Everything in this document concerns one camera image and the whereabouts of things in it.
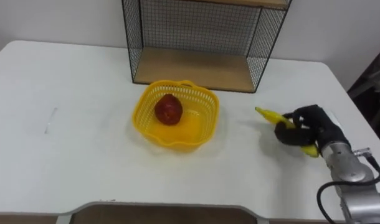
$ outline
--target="wire shelf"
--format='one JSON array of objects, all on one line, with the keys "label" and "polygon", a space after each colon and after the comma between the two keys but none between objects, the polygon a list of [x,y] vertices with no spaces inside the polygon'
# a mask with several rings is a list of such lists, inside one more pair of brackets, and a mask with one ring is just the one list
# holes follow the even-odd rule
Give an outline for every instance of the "wire shelf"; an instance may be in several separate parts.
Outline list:
[{"label": "wire shelf", "polygon": [[[282,1],[287,7],[205,1],[122,0],[133,82],[151,83],[177,77],[212,89],[256,92],[291,0],[272,0]],[[231,55],[236,56],[236,63],[230,64]],[[207,57],[211,59],[204,61],[211,64],[200,61]],[[194,75],[177,74],[186,73],[185,70],[191,70]],[[241,82],[237,82],[237,77],[242,78]],[[221,87],[220,79],[229,84]],[[214,80],[219,81],[211,86]],[[231,88],[230,83],[238,86]]]}]

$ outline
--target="basket handle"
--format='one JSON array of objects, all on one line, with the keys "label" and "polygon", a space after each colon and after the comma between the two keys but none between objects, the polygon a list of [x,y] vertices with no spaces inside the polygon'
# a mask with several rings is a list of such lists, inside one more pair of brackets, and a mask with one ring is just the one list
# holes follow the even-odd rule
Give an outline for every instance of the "basket handle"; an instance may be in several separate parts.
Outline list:
[{"label": "basket handle", "polygon": [[189,87],[196,87],[196,85],[192,81],[189,81],[189,80],[180,81],[180,82],[178,82],[178,84],[184,85],[184,86],[189,86]]}]

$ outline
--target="white table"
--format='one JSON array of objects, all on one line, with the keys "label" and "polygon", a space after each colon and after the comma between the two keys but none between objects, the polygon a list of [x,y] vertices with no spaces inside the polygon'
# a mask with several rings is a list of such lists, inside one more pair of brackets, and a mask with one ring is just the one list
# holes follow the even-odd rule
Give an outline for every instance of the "white table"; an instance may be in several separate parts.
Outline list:
[{"label": "white table", "polygon": [[[318,103],[335,114],[354,149],[371,147],[380,163],[379,139],[322,63],[271,60],[256,94],[215,91],[221,113],[214,139],[185,155],[133,129],[131,113],[145,88],[131,82],[126,49],[24,41],[5,47],[0,213],[61,215],[130,203],[322,220],[316,191],[331,180],[324,160],[280,144],[254,106],[284,113]],[[343,220],[334,188],[323,203]]]}]

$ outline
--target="wooden shelf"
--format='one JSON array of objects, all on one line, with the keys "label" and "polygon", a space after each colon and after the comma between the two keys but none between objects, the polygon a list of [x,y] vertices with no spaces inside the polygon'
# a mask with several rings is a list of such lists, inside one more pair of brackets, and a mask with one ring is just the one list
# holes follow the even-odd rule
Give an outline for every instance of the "wooden shelf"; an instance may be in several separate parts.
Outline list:
[{"label": "wooden shelf", "polygon": [[190,80],[215,90],[254,92],[245,56],[145,47],[135,83],[158,80]]},{"label": "wooden shelf", "polygon": [[242,6],[263,6],[263,7],[279,7],[288,8],[288,4],[285,0],[182,0],[182,1],[204,1],[215,2],[222,4],[236,4]]}]

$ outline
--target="white wall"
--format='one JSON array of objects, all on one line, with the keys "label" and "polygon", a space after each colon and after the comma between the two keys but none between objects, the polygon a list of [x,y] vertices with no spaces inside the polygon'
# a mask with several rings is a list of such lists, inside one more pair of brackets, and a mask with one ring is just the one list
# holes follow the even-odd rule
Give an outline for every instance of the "white wall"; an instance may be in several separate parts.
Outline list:
[{"label": "white wall", "polygon": [[[121,0],[0,0],[16,39],[124,47]],[[380,0],[294,0],[272,57],[325,62],[349,88],[380,52]]]},{"label": "white wall", "polygon": [[326,63],[345,89],[380,53],[380,0],[294,0],[274,58]]},{"label": "white wall", "polygon": [[0,50],[17,39],[125,47],[121,0],[0,0]]}]

